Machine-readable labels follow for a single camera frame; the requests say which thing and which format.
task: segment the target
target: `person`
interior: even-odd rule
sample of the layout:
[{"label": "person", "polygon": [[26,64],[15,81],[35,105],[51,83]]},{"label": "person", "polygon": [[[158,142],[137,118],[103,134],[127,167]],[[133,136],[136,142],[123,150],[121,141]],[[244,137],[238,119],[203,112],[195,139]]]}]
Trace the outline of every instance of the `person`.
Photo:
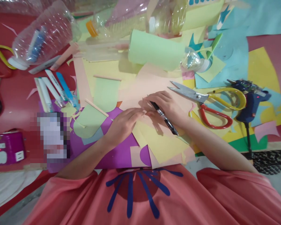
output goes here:
[{"label": "person", "polygon": [[96,165],[144,115],[141,108],[127,109],[106,135],[47,182],[25,225],[281,224],[281,196],[245,157],[182,113],[168,92],[145,99],[156,102],[220,170],[204,168],[198,179],[180,164],[97,175]]}]

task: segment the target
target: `yellow scissors handle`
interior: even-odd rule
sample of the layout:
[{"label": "yellow scissors handle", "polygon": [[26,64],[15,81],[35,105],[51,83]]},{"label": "yellow scissors handle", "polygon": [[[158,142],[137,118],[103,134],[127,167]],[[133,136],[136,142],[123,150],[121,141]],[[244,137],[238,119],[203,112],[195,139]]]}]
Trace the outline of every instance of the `yellow scissors handle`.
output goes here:
[{"label": "yellow scissors handle", "polygon": [[213,98],[214,100],[218,101],[219,103],[221,103],[225,107],[227,107],[229,109],[232,109],[232,110],[236,110],[236,111],[242,110],[246,107],[246,103],[247,103],[246,97],[240,90],[237,90],[237,89],[231,88],[231,87],[226,87],[226,88],[214,90],[213,93],[220,93],[220,92],[225,92],[225,91],[232,92],[232,93],[235,93],[237,95],[237,97],[239,99],[239,106],[238,107],[234,107],[234,106],[230,105],[228,102],[224,101],[223,99],[221,99],[220,97],[218,97],[214,94],[209,94],[209,98]]},{"label": "yellow scissors handle", "polygon": [[[6,49],[6,50],[9,50],[12,52],[13,54],[13,50],[10,48],[10,47],[7,47],[5,45],[0,45],[0,48],[3,48],[3,49]],[[4,57],[4,55],[2,54],[2,52],[0,51],[0,59],[2,60],[2,62],[4,62],[4,64],[9,67],[10,69],[17,69],[15,67],[13,67],[11,64],[8,63],[8,61],[6,60],[6,58]]]}]

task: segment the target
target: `hand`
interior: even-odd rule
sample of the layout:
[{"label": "hand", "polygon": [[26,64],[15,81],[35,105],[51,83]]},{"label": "hand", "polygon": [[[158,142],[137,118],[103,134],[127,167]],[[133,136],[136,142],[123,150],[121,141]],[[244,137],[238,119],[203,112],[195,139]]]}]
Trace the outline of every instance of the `hand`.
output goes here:
[{"label": "hand", "polygon": [[[172,96],[166,91],[156,92],[145,97],[144,100],[155,102],[165,113],[166,117],[179,127],[183,127],[189,119],[188,115],[183,112],[181,107],[174,101]],[[147,112],[147,116],[160,117],[158,112]]]},{"label": "hand", "polygon": [[142,108],[130,108],[121,112],[103,138],[115,148],[132,133],[136,121],[144,114]]}]

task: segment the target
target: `bottle cap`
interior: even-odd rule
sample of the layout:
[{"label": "bottle cap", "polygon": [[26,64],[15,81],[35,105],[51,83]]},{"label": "bottle cap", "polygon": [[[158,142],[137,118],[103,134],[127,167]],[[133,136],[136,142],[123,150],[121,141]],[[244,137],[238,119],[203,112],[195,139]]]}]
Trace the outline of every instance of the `bottle cap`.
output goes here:
[{"label": "bottle cap", "polygon": [[93,38],[98,36],[98,33],[97,33],[96,29],[94,28],[93,22],[91,20],[86,23],[86,28]]},{"label": "bottle cap", "polygon": [[149,19],[149,33],[155,33],[155,30],[156,30],[155,17],[150,17],[150,19]]},{"label": "bottle cap", "polygon": [[201,66],[201,68],[197,71],[199,73],[205,72],[208,69],[209,65],[210,65],[210,61],[209,60],[207,60],[207,59],[202,59],[202,60],[204,60],[204,62],[203,62],[203,65]]},{"label": "bottle cap", "polygon": [[20,69],[20,70],[26,70],[29,67],[28,64],[26,64],[24,61],[22,61],[20,59],[17,59],[15,56],[10,57],[7,61],[13,67]]}]

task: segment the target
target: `wooden stick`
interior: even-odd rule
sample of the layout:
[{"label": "wooden stick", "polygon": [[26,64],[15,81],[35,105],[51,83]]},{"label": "wooden stick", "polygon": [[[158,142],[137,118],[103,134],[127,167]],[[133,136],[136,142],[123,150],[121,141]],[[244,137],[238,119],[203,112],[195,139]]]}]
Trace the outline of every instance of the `wooden stick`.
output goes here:
[{"label": "wooden stick", "polygon": [[113,78],[113,77],[105,77],[105,76],[100,76],[100,75],[94,75],[93,77],[122,81],[122,79],[120,79],[120,78],[115,78],[115,77],[114,77],[114,78]]},{"label": "wooden stick", "polygon": [[104,116],[109,117],[109,115],[104,112],[102,109],[100,109],[99,107],[97,107],[94,103],[90,102],[89,100],[85,99],[85,101],[90,104],[92,107],[94,107],[96,110],[98,110],[99,112],[101,112]]}]

